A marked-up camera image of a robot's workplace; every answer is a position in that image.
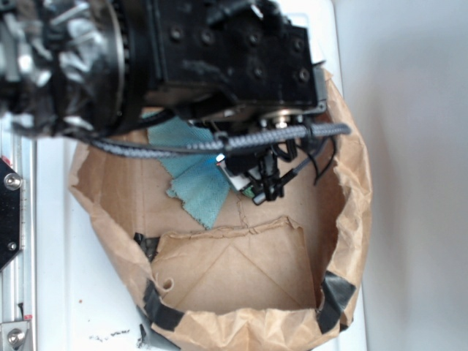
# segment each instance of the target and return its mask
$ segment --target paper bag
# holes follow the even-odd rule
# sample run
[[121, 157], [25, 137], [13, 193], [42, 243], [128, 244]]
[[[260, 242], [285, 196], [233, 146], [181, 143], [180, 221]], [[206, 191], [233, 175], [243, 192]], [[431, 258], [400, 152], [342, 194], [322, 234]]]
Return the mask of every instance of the paper bag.
[[[338, 138], [333, 170], [314, 186], [307, 167], [284, 198], [261, 206], [231, 192], [210, 231], [166, 195], [171, 179], [158, 161], [78, 146], [73, 195], [152, 328], [181, 349], [305, 351], [351, 324], [369, 244], [371, 176], [330, 77], [327, 86], [322, 118], [352, 128]], [[147, 142], [145, 132], [123, 139]]]

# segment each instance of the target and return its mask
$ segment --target black metal housing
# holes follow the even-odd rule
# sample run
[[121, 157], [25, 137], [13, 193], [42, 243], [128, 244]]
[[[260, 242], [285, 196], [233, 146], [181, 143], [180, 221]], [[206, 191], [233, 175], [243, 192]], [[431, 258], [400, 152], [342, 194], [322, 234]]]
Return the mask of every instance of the black metal housing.
[[16, 172], [0, 159], [0, 270], [20, 251], [21, 189], [10, 190], [4, 184]]
[[[312, 64], [307, 30], [282, 15], [260, 18], [250, 6], [213, 20], [221, 6], [236, 2], [116, 0], [128, 36], [127, 103], [146, 91], [146, 106], [244, 126], [278, 109], [324, 111], [324, 78]], [[141, 7], [146, 18], [133, 20]]]

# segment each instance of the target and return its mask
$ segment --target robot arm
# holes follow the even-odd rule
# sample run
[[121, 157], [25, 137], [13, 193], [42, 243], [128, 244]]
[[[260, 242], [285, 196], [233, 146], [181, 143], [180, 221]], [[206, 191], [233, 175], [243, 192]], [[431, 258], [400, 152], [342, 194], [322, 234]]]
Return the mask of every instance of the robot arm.
[[[5, 0], [0, 16], [0, 108], [24, 135], [73, 137], [121, 156], [223, 154], [220, 170], [260, 204], [350, 132], [314, 122], [326, 110], [323, 72], [307, 30], [269, 0]], [[143, 119], [145, 107], [163, 110]], [[215, 141], [108, 139], [173, 116]], [[298, 148], [307, 159], [281, 176], [278, 160]]]

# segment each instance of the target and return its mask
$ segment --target white wall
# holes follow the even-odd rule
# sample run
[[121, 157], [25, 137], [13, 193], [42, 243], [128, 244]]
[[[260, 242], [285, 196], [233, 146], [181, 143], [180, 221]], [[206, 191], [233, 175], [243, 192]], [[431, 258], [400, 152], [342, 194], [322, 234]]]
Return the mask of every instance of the white wall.
[[334, 3], [374, 178], [369, 350], [468, 350], [468, 1]]

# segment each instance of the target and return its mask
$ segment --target metal bracket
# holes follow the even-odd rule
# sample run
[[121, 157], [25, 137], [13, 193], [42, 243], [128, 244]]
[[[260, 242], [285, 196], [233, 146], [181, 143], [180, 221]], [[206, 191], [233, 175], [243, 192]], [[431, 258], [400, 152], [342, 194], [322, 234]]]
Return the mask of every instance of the metal bracket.
[[32, 351], [31, 321], [0, 324], [2, 351]]
[[21, 177], [0, 159], [0, 271], [20, 251]]

